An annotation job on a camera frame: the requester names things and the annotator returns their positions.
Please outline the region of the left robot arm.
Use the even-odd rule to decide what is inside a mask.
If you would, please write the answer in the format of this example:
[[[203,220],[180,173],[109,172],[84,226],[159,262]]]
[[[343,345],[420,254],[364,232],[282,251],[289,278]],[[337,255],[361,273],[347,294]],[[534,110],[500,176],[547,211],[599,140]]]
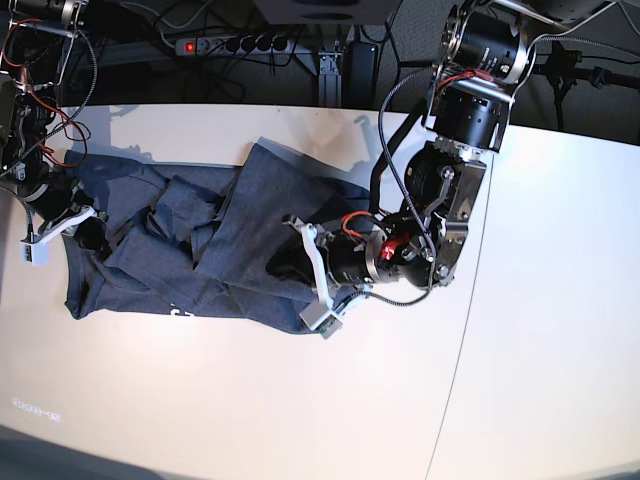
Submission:
[[[314,295],[292,313],[292,332],[331,336],[377,284],[405,280],[427,297],[453,280],[486,172],[482,158],[501,148],[538,44],[567,39],[611,3],[501,1],[498,8],[499,16],[487,1],[451,9],[427,96],[380,139],[366,209],[345,213],[336,226],[284,217],[296,236],[268,270]]]

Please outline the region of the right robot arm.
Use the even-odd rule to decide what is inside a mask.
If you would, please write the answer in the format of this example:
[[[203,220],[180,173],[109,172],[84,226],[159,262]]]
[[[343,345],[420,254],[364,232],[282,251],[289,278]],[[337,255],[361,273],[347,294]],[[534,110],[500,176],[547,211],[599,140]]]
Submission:
[[[59,160],[47,142],[57,134],[82,147],[90,131],[60,105],[72,50],[83,43],[86,1],[4,1],[8,30],[1,42],[1,189],[20,202],[26,235],[23,261],[49,260],[49,244],[68,236],[84,247],[100,248],[106,216],[82,190],[73,172],[78,162]]]

